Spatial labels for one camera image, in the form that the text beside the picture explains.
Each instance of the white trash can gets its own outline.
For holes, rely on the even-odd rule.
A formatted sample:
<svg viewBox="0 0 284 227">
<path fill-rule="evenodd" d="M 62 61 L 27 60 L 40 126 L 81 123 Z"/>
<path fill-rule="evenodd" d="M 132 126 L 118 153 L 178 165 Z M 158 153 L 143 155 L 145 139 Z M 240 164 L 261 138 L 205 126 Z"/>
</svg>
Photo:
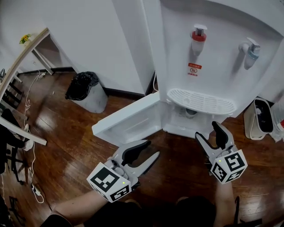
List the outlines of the white trash can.
<svg viewBox="0 0 284 227">
<path fill-rule="evenodd" d="M 273 122 L 268 102 L 256 98 L 244 112 L 245 136 L 252 140 L 262 140 L 273 131 Z"/>
<path fill-rule="evenodd" d="M 73 78 L 65 98 L 91 113 L 103 112 L 108 100 L 94 72 L 78 73 Z"/>
</svg>

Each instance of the black trash bag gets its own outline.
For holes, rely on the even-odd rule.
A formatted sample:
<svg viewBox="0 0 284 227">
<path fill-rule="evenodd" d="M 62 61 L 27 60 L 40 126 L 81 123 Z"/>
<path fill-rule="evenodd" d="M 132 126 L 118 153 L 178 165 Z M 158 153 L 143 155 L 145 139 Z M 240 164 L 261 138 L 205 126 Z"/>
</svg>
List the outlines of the black trash bag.
<svg viewBox="0 0 284 227">
<path fill-rule="evenodd" d="M 65 94 L 66 99 L 81 101 L 88 96 L 91 88 L 99 82 L 94 72 L 82 72 L 76 74 Z"/>
</svg>

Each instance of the forearm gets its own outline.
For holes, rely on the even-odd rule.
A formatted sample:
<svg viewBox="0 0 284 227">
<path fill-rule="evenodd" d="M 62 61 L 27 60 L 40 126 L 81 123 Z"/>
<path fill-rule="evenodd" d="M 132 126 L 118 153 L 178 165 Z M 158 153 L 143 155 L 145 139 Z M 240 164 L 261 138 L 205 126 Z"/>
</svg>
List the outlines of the forearm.
<svg viewBox="0 0 284 227">
<path fill-rule="evenodd" d="M 66 218 L 72 225 L 78 225 L 91 218 L 108 201 L 96 191 L 76 197 L 58 204 L 53 213 L 58 213 Z"/>
<path fill-rule="evenodd" d="M 223 227 L 233 224 L 236 211 L 232 183 L 221 184 L 217 181 L 215 194 L 216 218 L 214 227 Z"/>
</svg>

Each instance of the white cabinet door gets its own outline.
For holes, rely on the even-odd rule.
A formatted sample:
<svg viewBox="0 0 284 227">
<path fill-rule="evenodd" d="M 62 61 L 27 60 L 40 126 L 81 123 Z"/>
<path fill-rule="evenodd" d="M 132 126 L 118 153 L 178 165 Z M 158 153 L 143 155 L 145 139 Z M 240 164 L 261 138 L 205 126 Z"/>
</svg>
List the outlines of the white cabinet door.
<svg viewBox="0 0 284 227">
<path fill-rule="evenodd" d="M 93 134 L 116 146 L 144 139 L 163 128 L 167 106 L 159 92 L 149 94 L 100 120 Z"/>
</svg>

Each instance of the black and white marker cube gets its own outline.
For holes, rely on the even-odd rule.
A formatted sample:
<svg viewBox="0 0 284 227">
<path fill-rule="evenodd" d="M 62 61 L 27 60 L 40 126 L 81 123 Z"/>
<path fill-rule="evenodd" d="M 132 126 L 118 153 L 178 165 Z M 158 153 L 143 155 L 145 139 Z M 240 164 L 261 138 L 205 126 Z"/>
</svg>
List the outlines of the black and white marker cube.
<svg viewBox="0 0 284 227">
<path fill-rule="evenodd" d="M 103 163 L 99 163 L 87 181 L 111 203 L 131 192 L 131 183 Z"/>
<path fill-rule="evenodd" d="M 222 183 L 239 178 L 248 164 L 242 150 L 230 153 L 228 155 L 216 158 L 211 172 Z"/>
</svg>

